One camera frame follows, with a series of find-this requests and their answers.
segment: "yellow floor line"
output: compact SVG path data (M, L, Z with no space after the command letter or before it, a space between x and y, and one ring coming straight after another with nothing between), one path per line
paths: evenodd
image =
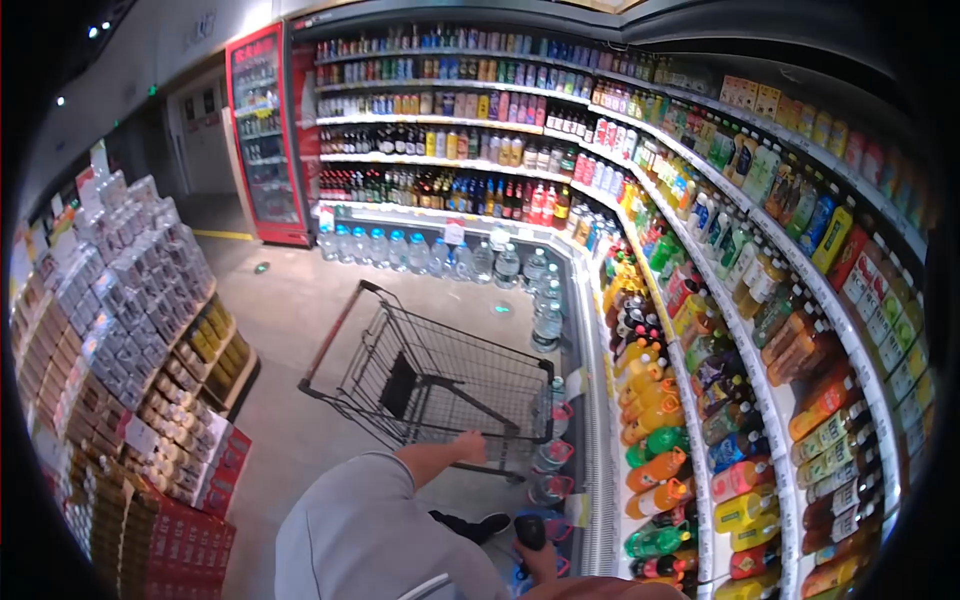
M247 240L249 242L253 241L254 238L249 233L240 233L237 231L208 231L206 229L193 229L195 235L205 235L207 237L226 237L231 240Z

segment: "water bottle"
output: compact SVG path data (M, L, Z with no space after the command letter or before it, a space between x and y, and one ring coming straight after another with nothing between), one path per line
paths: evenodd
M340 254L340 262L345 265L351 264L353 262L353 236L350 235L350 230L345 226L337 226L337 251Z
M457 281L470 281L473 275L473 255L467 242L460 242L457 250L453 251L453 278Z
M546 310L534 319L530 345L537 352L552 352L560 344L560 332L563 328L564 318L560 314L560 303L551 300Z
M417 275L426 273L426 262L429 254L430 250L426 247L426 242L423 241L423 235L420 233L411 235L410 250L407 254L407 264L410 265L410 273Z
M386 269L390 266L387 246L388 242L383 229L376 228L370 232L370 260L377 269Z
M557 279L550 281L550 285L546 289L539 288L534 296L534 317L538 317L540 313L546 310L552 300L560 302L560 282Z
M403 239L403 231L391 231L387 259L394 271L403 273L407 270L407 242Z
M323 254L324 260L336 260L340 257L338 245L337 234L333 232L330 225L324 224L320 228L320 252Z
M373 263L370 258L370 238L363 228L353 228L353 261L358 265Z
M546 274L546 253L537 248L523 264L523 291L533 294L537 291L537 282Z
M516 246L507 244L493 265L493 283L504 290L512 290L516 285L516 274L520 272L520 257L516 255Z
M430 275L444 278L444 265L450 257L450 248L444 243L442 237L438 237L433 242L433 248L430 249L430 261L427 263L427 271Z
M492 277L493 250L487 241L483 241L473 253L473 280L480 284L490 283Z

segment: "price tag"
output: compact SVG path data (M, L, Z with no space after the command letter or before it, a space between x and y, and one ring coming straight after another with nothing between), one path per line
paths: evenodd
M130 411L124 413L117 424L117 435L123 438L134 450L141 454L150 454L156 449L158 434Z

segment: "green bottle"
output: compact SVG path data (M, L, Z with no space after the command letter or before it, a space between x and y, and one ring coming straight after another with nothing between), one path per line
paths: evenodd
M681 521L676 527L668 526L653 531L644 531L641 527L624 542L627 556L634 559L656 559L670 554L680 544L691 538L688 521Z

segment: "black shoe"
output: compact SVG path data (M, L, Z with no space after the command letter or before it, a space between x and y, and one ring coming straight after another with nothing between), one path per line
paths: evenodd
M483 520L477 523L475 526L477 531L475 541L477 544L483 544L487 541L490 541L493 536L502 534L510 529L510 524L512 522L513 519L511 519L506 513L493 513L492 515L485 516Z

